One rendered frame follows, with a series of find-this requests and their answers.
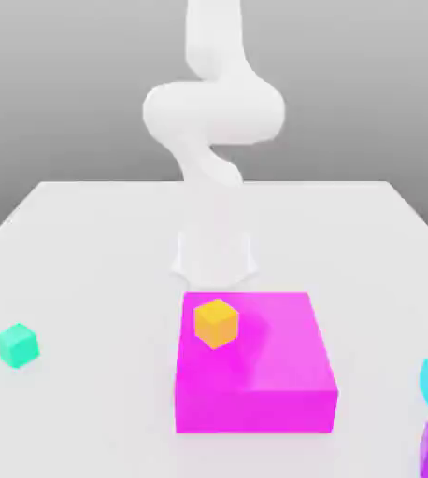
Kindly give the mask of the small green cube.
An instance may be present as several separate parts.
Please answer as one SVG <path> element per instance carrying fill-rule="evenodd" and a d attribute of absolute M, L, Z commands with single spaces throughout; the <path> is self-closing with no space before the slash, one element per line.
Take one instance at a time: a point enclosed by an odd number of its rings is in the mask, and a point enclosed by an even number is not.
<path fill-rule="evenodd" d="M 38 356 L 36 334 L 22 323 L 0 332 L 0 358 L 8 366 L 19 369 Z"/>

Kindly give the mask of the small orange cube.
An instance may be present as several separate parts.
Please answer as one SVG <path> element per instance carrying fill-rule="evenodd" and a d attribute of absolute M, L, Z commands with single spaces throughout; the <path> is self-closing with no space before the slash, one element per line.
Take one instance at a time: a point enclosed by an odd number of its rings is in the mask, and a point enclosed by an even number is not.
<path fill-rule="evenodd" d="M 210 349 L 217 349 L 234 341 L 238 336 L 239 313 L 222 299 L 194 308 L 194 334 Z"/>

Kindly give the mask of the large magenta box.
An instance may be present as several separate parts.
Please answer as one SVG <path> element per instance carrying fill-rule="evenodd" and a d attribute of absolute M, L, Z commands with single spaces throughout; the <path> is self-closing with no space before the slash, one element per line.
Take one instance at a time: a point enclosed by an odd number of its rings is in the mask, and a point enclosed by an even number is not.
<path fill-rule="evenodd" d="M 194 333 L 197 307 L 221 299 L 238 336 L 218 349 Z M 305 292 L 187 292 L 175 380 L 178 433 L 329 433 L 338 388 Z"/>

